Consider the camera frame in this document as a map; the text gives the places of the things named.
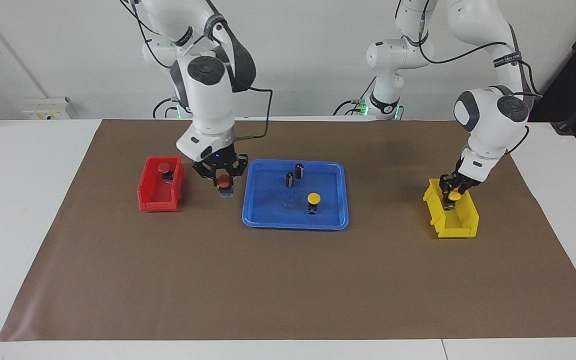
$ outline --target brown table cover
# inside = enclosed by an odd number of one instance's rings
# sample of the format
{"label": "brown table cover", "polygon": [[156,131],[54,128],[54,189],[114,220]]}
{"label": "brown table cover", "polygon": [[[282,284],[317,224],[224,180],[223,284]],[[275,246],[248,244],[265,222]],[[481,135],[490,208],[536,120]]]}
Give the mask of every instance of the brown table cover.
{"label": "brown table cover", "polygon": [[249,228],[245,177],[224,200],[190,166],[178,212],[140,212],[146,156],[178,155],[187,126],[102,122],[0,341],[576,337],[576,270],[512,158],[471,192],[478,236],[437,239],[422,196],[454,169],[458,123],[274,122],[237,143],[343,164],[338,232]]}

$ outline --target table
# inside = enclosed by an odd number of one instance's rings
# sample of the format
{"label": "table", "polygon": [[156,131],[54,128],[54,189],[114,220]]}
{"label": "table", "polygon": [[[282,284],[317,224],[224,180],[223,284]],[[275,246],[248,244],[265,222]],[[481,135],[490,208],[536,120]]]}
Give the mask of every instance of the table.
{"label": "table", "polygon": [[[100,122],[0,121],[0,330]],[[576,140],[556,135],[546,123],[531,123],[530,129],[512,157],[576,268]],[[557,360],[576,358],[576,339],[0,343],[0,358],[8,359],[141,359],[152,354],[164,359]]]}

